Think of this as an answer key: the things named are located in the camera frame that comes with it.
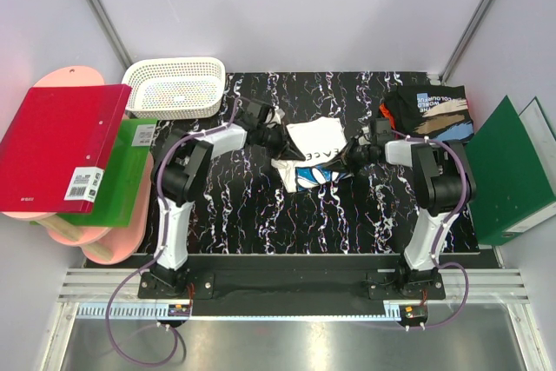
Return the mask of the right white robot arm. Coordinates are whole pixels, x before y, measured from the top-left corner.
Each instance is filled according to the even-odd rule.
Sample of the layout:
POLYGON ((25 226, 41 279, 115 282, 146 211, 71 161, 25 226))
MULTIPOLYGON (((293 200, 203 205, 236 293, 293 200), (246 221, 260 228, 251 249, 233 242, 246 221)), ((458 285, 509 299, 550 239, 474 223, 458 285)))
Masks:
POLYGON ((373 120, 324 167, 355 174, 376 162, 413 172, 419 214, 391 285, 402 297, 414 298, 437 282, 443 242, 461 210, 473 200, 476 182, 462 142, 404 135, 393 130, 386 118, 373 120))

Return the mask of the white t shirt blue print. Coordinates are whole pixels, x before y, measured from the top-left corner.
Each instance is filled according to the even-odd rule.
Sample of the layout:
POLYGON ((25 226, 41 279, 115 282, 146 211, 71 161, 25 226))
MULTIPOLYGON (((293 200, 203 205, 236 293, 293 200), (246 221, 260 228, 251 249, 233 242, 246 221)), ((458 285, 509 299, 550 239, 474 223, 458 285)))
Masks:
POLYGON ((285 159, 271 161, 288 193, 312 189, 350 177, 348 173, 323 167, 347 144, 339 118, 322 116, 311 122, 291 123, 287 130, 294 144, 305 156, 303 162, 285 159))

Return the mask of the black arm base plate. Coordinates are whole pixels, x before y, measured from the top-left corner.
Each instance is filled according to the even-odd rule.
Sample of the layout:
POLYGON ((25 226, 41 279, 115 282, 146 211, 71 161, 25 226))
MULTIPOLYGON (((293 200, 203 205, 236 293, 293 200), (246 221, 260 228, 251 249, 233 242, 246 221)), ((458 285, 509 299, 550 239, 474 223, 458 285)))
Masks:
POLYGON ((400 290, 399 255, 191 255, 171 285, 150 272, 138 296, 193 298, 193 315, 239 319, 366 318, 387 302, 421 304, 445 298, 439 276, 423 288, 400 290))

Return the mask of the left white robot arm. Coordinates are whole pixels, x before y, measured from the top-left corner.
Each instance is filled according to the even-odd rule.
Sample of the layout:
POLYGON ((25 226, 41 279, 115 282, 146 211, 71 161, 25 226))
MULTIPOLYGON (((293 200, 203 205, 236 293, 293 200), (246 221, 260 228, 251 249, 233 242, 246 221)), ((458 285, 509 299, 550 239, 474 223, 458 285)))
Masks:
POLYGON ((157 287, 167 297, 179 297, 187 289, 189 218, 195 200, 205 190, 214 159, 259 146, 274 159, 305 160, 284 117, 282 109, 269 103, 237 99, 228 122, 196 132, 178 129, 169 135, 151 172, 159 232, 154 261, 149 265, 157 287))

